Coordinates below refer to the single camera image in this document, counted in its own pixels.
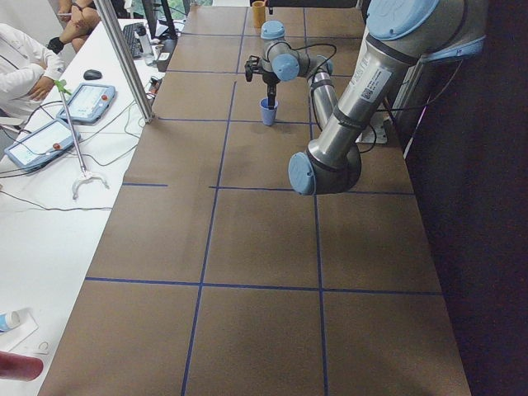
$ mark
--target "blue cup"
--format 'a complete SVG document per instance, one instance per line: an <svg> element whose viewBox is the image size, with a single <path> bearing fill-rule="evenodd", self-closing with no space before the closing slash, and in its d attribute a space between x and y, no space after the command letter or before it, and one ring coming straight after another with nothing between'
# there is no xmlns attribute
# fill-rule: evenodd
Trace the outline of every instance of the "blue cup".
<svg viewBox="0 0 528 396"><path fill-rule="evenodd" d="M275 100L275 106L273 109L267 108L267 97L261 100L261 116L262 116L262 123L267 126L271 126L275 123L275 117L277 114L277 107L279 106L279 102Z"/></svg>

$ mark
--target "person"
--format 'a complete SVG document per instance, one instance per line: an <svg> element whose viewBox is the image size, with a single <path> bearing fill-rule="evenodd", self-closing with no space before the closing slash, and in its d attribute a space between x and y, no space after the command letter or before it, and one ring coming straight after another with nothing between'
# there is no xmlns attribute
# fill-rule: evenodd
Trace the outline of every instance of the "person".
<svg viewBox="0 0 528 396"><path fill-rule="evenodd" d="M125 0L111 0L115 14L118 18L127 18ZM101 18L97 13L93 0L59 0L57 12L61 21L67 22L59 37L54 37L48 43L48 49L56 54L63 50L66 44L71 43L75 52L83 47L88 36L95 29Z"/></svg>
<svg viewBox="0 0 528 396"><path fill-rule="evenodd" d="M41 43L0 23L0 108L27 120L54 87L64 62Z"/></svg>

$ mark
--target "person's leg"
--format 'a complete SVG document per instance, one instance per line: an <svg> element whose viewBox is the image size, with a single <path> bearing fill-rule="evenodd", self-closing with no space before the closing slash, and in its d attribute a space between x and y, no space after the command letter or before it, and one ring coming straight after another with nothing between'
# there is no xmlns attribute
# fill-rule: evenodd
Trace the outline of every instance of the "person's leg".
<svg viewBox="0 0 528 396"><path fill-rule="evenodd" d="M75 52L80 50L80 48L86 41L86 36L90 32L92 32L93 29L95 29L95 27L101 20L99 14L97 14L97 11L92 8L85 8L82 11L82 15L84 16L85 21L84 26L78 27L74 25L71 21L68 22L62 34L59 37L54 37L49 41L48 48L50 50L58 54L60 51L63 50L64 45L68 43L72 43L73 45L73 40L77 38L82 38L81 40L77 40L77 43L73 45Z"/></svg>

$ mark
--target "bottle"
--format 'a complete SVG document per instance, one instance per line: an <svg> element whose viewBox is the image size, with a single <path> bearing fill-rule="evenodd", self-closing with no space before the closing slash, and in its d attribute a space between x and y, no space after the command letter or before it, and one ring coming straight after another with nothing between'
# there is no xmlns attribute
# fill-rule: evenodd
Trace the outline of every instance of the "bottle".
<svg viewBox="0 0 528 396"><path fill-rule="evenodd" d="M0 351L0 379L31 381L43 369L44 362L41 359Z"/></svg>
<svg viewBox="0 0 528 396"><path fill-rule="evenodd" d="M20 317L16 312L8 312L0 315L0 334L8 332L20 325Z"/></svg>
<svg viewBox="0 0 528 396"><path fill-rule="evenodd" d="M138 35L139 43L141 44L142 58L147 66L152 66L155 63L154 52L152 51L152 45L150 45L149 37L147 36L147 30L145 26L138 26L135 29L135 34Z"/></svg>

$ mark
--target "red cylinder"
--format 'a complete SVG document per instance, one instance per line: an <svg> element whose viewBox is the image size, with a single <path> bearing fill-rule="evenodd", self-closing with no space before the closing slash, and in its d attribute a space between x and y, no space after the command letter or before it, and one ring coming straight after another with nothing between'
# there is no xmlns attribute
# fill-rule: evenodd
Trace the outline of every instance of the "red cylinder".
<svg viewBox="0 0 528 396"><path fill-rule="evenodd" d="M0 378L31 381L40 375L44 363L36 357L0 351Z"/></svg>

